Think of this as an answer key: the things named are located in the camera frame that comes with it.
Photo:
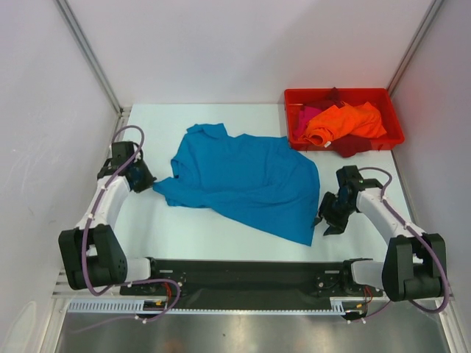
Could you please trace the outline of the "blue polo t-shirt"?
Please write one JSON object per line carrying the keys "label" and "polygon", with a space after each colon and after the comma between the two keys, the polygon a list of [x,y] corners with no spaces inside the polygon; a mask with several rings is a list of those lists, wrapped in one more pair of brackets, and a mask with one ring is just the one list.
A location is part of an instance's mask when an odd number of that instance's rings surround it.
{"label": "blue polo t-shirt", "polygon": [[208,208],[248,227],[310,246],[318,210],[316,164],[287,138],[228,135],[224,124],[187,129],[173,175],[153,185],[167,205]]}

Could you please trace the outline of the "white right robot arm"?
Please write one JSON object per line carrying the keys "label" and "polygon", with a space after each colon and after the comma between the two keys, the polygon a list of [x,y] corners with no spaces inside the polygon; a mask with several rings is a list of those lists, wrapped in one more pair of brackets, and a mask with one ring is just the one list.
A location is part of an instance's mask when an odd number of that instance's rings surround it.
{"label": "white right robot arm", "polygon": [[369,219],[387,245],[381,262],[344,261],[346,272],[339,277],[340,288],[348,295],[356,295],[368,286],[384,291],[393,302],[412,304],[420,299],[440,298],[442,306],[447,306],[450,286],[443,237],[405,220],[386,197],[388,185],[364,178],[357,166],[340,168],[336,178],[338,192],[324,195],[315,219],[317,224],[327,224],[324,234],[344,233],[349,217],[359,213]]}

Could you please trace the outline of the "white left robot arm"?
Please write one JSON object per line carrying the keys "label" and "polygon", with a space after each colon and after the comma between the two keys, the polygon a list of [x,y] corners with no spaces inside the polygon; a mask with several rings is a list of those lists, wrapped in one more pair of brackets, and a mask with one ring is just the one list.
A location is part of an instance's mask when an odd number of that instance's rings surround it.
{"label": "white left robot arm", "polygon": [[58,238],[71,289],[97,290],[136,282],[146,294],[160,290],[162,276],[151,269],[151,260],[126,258],[114,232],[129,194],[151,188],[154,181],[137,143],[111,145],[111,157],[97,174],[96,192],[86,213],[73,229],[63,230]]}

